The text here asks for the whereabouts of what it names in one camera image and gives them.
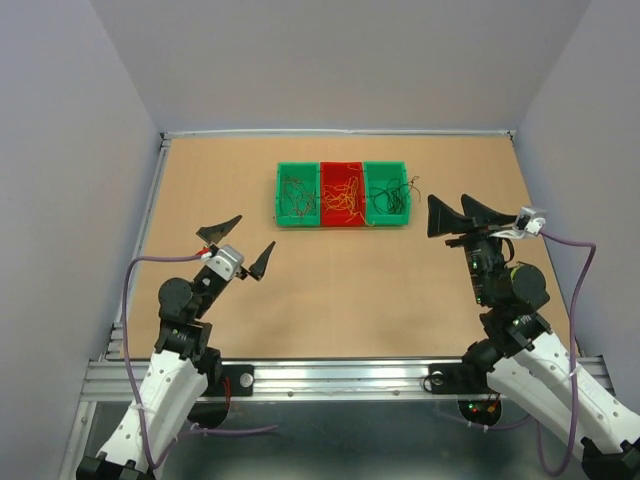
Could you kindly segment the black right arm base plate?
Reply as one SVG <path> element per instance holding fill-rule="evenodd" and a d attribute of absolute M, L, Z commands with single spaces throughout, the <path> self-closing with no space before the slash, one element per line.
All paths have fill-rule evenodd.
<path fill-rule="evenodd" d="M 487 372 L 466 363 L 431 364 L 422 385 L 434 395 L 483 395 L 491 391 Z"/>

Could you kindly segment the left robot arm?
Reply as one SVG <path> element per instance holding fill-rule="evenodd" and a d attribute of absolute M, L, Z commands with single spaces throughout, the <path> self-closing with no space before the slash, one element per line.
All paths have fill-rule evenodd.
<path fill-rule="evenodd" d="M 209 346 L 211 324 L 203 316 L 235 279 L 261 280 L 274 249 L 268 245 L 257 260 L 245 267 L 244 256 L 223 239 L 240 222 L 230 220 L 197 231 L 204 247 L 180 262 L 199 261 L 191 279 L 172 277 L 158 290 L 159 334 L 147 370 L 137 380 L 128 350 L 124 363 L 133 399 L 117 428 L 94 456 L 80 461 L 78 479 L 157 479 L 203 394 L 222 387 L 231 393 L 219 350 Z"/>

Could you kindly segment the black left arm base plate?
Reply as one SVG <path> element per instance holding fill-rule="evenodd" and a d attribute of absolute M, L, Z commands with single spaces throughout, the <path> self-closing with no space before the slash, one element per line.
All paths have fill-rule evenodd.
<path fill-rule="evenodd" d="M 207 375 L 208 386 L 204 397 L 222 398 L 223 396 L 251 397 L 255 381 L 255 367 L 252 364 L 223 363 L 214 367 Z"/>

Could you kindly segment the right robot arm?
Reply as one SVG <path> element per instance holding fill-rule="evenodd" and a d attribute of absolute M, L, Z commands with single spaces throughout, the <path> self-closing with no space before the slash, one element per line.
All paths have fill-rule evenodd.
<path fill-rule="evenodd" d="M 562 440 L 561 475 L 572 458 L 590 479 L 639 476 L 639 416 L 624 406 L 577 359 L 540 313 L 550 296 L 542 271 L 514 259 L 514 241 L 545 236 L 545 211 L 525 206 L 516 215 L 495 211 L 471 196 L 456 212 L 427 198 L 427 235 L 465 253 L 485 339 L 459 362 L 428 370 L 424 391 L 434 395 L 505 396 Z"/>

